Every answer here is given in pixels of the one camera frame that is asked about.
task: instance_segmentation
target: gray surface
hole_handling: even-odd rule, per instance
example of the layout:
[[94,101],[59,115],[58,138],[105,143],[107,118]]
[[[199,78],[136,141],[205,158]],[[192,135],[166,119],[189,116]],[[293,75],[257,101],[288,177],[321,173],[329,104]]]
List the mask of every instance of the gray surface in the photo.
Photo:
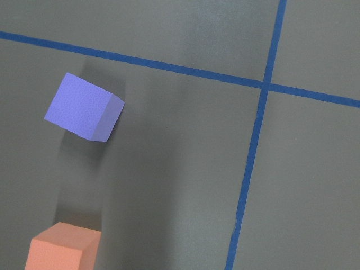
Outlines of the gray surface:
[[359,117],[269,95],[234,269],[359,269]]
[[262,80],[277,5],[14,0],[0,9],[0,25],[3,31]]
[[358,0],[288,1],[272,82],[360,100]]
[[[0,41],[0,268],[56,221],[103,231],[96,269],[221,269],[257,89]],[[43,120],[65,72],[125,99],[108,143]]]

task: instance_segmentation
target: purple block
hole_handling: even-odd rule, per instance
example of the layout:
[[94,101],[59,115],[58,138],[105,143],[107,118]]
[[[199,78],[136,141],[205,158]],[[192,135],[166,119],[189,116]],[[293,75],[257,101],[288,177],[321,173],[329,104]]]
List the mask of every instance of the purple block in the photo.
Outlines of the purple block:
[[112,93],[66,73],[45,119],[87,140],[106,142],[124,105]]

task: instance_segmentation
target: blue line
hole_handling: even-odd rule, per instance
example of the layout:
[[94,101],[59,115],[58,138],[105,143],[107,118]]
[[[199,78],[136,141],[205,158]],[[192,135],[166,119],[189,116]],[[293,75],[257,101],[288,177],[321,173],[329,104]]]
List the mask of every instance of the blue line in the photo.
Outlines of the blue line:
[[271,39],[268,60],[267,60],[266,69],[265,69],[265,73],[264,73],[264,84],[261,89],[261,94],[259,97],[258,112],[257,112],[256,120],[254,123],[253,134],[251,135],[251,141],[250,141],[249,153],[247,155],[244,178],[242,180],[240,196],[239,196],[238,205],[237,205],[237,209],[236,209],[235,229],[234,229],[234,232],[233,232],[233,234],[231,236],[231,240],[230,240],[225,270],[232,270],[234,262],[235,262],[237,244],[239,243],[241,225],[242,225],[242,220],[244,218],[245,205],[246,205],[246,200],[248,198],[251,176],[253,174],[255,157],[256,157],[258,143],[259,143],[259,139],[260,139],[261,127],[263,124],[266,102],[267,102],[267,98],[268,98],[268,94],[269,94],[270,82],[271,82],[272,73],[273,73],[273,69],[274,69],[274,65],[275,65],[277,47],[278,47],[278,43],[280,40],[280,34],[281,34],[282,22],[284,20],[284,15],[285,15],[285,9],[286,9],[286,0],[280,0],[279,6],[277,9],[277,15],[276,15],[276,20],[275,20],[273,35],[272,35],[272,39]]
[[8,41],[32,44],[32,45],[36,45],[36,46],[47,47],[47,48],[61,50],[61,51],[79,53],[82,55],[90,55],[90,56],[94,56],[94,57],[129,63],[129,64],[133,64],[133,65],[138,65],[138,66],[146,66],[148,68],[166,70],[166,71],[171,71],[171,72],[175,72],[175,73],[181,73],[181,74],[186,74],[186,75],[190,75],[190,76],[195,76],[195,77],[217,80],[220,82],[233,83],[233,84],[238,84],[241,86],[249,86],[249,87],[254,87],[254,88],[261,88],[263,86],[263,82],[258,81],[258,80],[251,80],[251,79],[246,79],[246,78],[242,78],[242,77],[238,77],[238,76],[226,75],[226,74],[222,74],[222,73],[216,73],[216,72],[206,71],[206,70],[201,70],[201,69],[194,69],[192,67],[179,66],[179,65],[174,65],[174,64],[129,56],[129,55],[121,55],[121,54],[115,53],[115,52],[101,51],[99,49],[91,49],[91,48],[86,48],[86,47],[61,43],[61,42],[55,42],[55,41],[46,40],[46,39],[27,37],[25,35],[18,35],[18,34],[12,34],[12,33],[0,31],[0,38],[6,39]]
[[309,91],[309,90],[304,90],[300,88],[289,87],[279,84],[270,84],[270,91],[360,108],[360,100],[354,100],[352,98],[347,98],[347,97],[334,96],[333,94],[319,93],[315,91]]

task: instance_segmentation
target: block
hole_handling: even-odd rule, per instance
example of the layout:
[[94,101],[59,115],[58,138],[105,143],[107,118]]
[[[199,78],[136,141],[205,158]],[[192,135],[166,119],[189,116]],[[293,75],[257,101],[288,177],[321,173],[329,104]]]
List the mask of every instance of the block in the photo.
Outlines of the block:
[[87,140],[106,142],[124,105],[107,90],[66,73],[45,120]]
[[93,270],[101,232],[56,223],[31,240],[25,270]]

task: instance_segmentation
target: orange block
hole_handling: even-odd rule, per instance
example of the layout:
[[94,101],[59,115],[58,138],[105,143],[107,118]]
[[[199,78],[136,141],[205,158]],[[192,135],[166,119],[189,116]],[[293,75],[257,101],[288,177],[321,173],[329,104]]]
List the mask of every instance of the orange block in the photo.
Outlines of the orange block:
[[59,222],[31,240],[25,270],[93,270],[100,236]]

